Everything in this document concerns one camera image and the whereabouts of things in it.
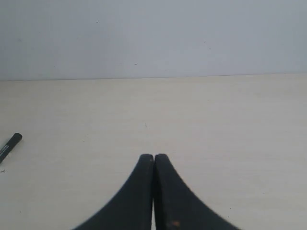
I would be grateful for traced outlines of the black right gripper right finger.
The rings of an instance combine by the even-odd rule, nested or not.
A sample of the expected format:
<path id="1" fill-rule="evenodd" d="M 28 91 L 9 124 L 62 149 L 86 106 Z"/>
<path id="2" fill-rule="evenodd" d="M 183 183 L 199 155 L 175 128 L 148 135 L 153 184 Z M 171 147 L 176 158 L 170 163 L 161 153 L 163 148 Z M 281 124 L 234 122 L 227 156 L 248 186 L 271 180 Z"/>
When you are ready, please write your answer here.
<path id="1" fill-rule="evenodd" d="M 157 230 L 238 229 L 197 198 L 165 154 L 154 159 L 154 215 Z"/>

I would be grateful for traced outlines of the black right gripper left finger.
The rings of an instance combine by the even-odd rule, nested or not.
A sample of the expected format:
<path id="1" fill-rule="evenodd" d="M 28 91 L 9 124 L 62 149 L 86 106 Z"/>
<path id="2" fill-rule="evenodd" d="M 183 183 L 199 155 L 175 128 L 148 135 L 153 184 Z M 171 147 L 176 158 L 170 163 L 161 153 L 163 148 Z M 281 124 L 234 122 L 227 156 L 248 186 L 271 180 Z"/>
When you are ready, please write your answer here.
<path id="1" fill-rule="evenodd" d="M 97 213 L 77 230 L 150 230 L 154 158 L 142 154 L 127 181 Z"/>

